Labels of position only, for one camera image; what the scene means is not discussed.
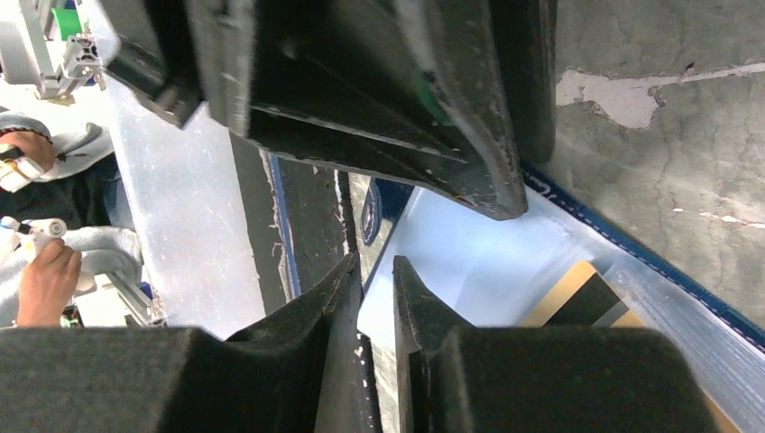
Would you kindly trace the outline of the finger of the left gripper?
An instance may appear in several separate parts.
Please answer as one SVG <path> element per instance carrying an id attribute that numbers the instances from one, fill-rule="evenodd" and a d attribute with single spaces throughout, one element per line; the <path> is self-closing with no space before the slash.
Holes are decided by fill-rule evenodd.
<path id="1" fill-rule="evenodd" d="M 491 2 L 494 46 L 521 158 L 550 160 L 555 147 L 556 0 Z"/>
<path id="2" fill-rule="evenodd" d="M 528 208 L 486 1 L 188 1 L 211 116 L 293 161 Z"/>

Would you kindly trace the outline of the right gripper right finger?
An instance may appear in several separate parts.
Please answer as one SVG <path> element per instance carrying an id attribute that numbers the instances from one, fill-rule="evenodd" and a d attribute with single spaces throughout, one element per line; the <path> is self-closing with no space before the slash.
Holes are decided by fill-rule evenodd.
<path id="1" fill-rule="evenodd" d="M 403 432 L 720 432 L 685 357 L 594 266 L 576 263 L 515 327 L 477 327 L 393 263 Z"/>

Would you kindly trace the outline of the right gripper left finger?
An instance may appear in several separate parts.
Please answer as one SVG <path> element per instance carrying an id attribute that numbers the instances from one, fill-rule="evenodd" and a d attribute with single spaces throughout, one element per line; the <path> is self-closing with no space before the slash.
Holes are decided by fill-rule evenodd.
<path id="1" fill-rule="evenodd" d="M 194 327 L 1 335 L 4 432 L 357 432 L 356 254 L 226 340 Z"/>

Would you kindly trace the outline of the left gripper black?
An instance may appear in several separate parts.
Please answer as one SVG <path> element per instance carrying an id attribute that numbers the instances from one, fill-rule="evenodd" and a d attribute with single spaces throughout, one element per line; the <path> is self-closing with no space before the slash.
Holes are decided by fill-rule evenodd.
<path id="1" fill-rule="evenodd" d="M 107 73 L 141 106 L 184 127 L 203 100 L 185 3 L 113 0 L 100 5 L 119 42 Z"/>

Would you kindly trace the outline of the orange credit card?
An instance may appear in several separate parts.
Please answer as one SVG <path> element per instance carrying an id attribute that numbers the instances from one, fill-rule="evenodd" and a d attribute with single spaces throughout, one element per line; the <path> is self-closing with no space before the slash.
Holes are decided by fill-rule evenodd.
<path id="1" fill-rule="evenodd" d="M 733 432 L 684 356 L 650 329 L 587 262 L 576 263 L 502 340 L 510 388 L 479 431 Z"/>

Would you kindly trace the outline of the blue leather card holder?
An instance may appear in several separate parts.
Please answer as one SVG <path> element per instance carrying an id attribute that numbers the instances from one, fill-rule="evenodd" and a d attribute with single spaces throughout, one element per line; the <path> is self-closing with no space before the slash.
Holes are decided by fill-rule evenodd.
<path id="1" fill-rule="evenodd" d="M 438 194 L 374 179 L 360 224 L 368 273 L 358 326 L 372 343 L 382 428 L 399 428 L 393 259 L 410 259 L 449 307 L 478 326 L 519 323 L 576 263 L 592 264 L 632 312 L 683 351 L 741 432 L 764 429 L 764 332 L 627 236 L 541 171 L 523 171 L 529 209 L 495 221 Z"/>

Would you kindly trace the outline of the operator left hand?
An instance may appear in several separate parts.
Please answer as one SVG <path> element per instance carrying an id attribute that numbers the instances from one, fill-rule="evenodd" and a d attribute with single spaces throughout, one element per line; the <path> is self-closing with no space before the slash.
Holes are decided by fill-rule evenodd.
<path id="1" fill-rule="evenodd" d="M 29 129 L 1 132 L 1 186 L 20 189 L 56 178 L 56 148 L 51 138 Z"/>

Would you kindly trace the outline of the operator right hand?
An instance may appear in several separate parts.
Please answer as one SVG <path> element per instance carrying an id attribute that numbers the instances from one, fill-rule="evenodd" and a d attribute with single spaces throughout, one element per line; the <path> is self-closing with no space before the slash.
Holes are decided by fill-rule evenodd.
<path id="1" fill-rule="evenodd" d="M 61 239 L 44 246 L 22 272 L 18 327 L 60 327 L 60 317 L 78 285 L 81 252 Z"/>

